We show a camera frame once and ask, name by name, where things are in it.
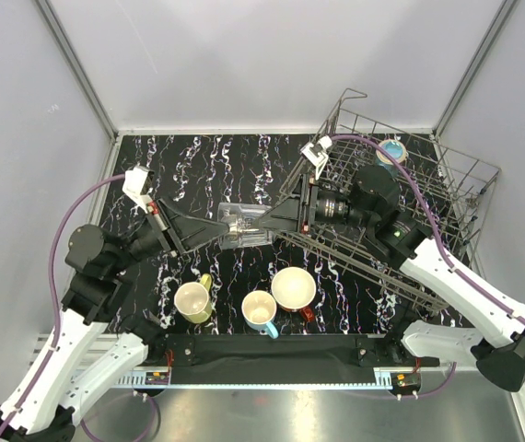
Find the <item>clear drinking glass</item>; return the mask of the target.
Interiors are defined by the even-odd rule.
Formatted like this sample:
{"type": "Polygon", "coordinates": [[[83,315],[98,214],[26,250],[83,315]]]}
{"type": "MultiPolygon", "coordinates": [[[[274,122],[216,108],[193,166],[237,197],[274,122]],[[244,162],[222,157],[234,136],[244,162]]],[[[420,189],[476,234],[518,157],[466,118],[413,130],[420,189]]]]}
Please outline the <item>clear drinking glass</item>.
{"type": "Polygon", "coordinates": [[[272,245],[274,234],[270,230],[256,228],[253,221],[263,215],[270,206],[257,204],[220,203],[217,221],[228,225],[228,233],[219,240],[221,250],[235,250],[272,245]]]}

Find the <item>yellow-green mug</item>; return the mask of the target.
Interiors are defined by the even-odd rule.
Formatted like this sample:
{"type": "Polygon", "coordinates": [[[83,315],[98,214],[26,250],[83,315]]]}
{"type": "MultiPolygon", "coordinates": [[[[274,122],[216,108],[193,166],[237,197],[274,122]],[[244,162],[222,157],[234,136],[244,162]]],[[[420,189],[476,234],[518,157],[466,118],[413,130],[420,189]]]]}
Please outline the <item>yellow-green mug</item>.
{"type": "Polygon", "coordinates": [[[174,306],[190,323],[199,324],[210,319],[213,312],[210,298],[212,284],[212,276],[205,273],[198,282],[183,284],[176,291],[174,306]]]}

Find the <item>blue butterfly mug orange inside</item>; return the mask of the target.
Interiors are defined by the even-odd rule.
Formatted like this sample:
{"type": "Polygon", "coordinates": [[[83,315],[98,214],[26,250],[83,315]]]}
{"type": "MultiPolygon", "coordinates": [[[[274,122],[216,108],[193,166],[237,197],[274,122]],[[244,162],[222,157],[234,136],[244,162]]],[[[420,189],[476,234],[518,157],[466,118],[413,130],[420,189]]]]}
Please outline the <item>blue butterfly mug orange inside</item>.
{"type": "Polygon", "coordinates": [[[379,143],[380,148],[386,152],[384,155],[380,150],[376,151],[375,164],[386,169],[392,177],[398,175],[399,170],[395,163],[403,165],[408,157],[405,145],[397,139],[386,139],[379,143]]]}

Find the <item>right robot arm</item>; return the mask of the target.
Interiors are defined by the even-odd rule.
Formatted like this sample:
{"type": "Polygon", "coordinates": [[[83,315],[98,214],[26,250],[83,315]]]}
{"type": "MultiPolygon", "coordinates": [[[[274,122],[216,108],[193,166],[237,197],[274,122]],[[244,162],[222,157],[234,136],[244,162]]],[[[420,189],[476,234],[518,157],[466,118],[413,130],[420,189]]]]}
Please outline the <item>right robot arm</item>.
{"type": "Polygon", "coordinates": [[[415,321],[385,343],[390,362],[405,366],[417,356],[475,365],[500,389],[520,390],[525,383],[525,304],[473,273],[444,247],[434,228],[400,209],[399,183],[385,168],[360,168],[347,194],[331,192],[308,176],[300,184],[253,224],[289,233],[307,233],[316,224],[352,227],[373,258],[432,290],[472,324],[460,333],[415,321]]]}

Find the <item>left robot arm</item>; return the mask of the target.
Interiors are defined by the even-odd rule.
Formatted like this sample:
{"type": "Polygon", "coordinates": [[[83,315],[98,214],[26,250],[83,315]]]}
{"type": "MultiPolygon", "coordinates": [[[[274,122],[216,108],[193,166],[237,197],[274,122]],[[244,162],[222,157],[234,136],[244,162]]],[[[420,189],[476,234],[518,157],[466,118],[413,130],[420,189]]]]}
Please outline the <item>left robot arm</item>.
{"type": "Polygon", "coordinates": [[[76,373],[132,291],[124,271],[160,253],[197,250],[227,232],[227,224],[187,215],[167,198],[148,203],[142,222],[125,235],[95,225],[74,231],[65,261],[76,273],[61,301],[59,322],[27,375],[0,404],[0,440],[69,441],[123,374],[142,363],[160,363],[164,332],[139,315],[103,356],[76,373]]]}

